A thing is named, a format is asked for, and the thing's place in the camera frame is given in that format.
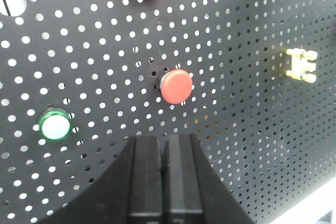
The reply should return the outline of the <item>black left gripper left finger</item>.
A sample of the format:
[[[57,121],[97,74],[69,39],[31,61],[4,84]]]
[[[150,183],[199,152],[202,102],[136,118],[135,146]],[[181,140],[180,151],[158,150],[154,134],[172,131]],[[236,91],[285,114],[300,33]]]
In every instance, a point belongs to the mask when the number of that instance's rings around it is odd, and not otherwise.
[[[42,223],[162,223],[161,155],[154,136],[131,138],[112,165]]]

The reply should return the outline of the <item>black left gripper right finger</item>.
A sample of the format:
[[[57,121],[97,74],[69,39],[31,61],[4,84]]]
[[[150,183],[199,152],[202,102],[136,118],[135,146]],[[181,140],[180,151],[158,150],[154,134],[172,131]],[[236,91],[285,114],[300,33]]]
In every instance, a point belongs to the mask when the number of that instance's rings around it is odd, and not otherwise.
[[[170,135],[163,164],[164,223],[253,222],[211,168],[196,135]]]

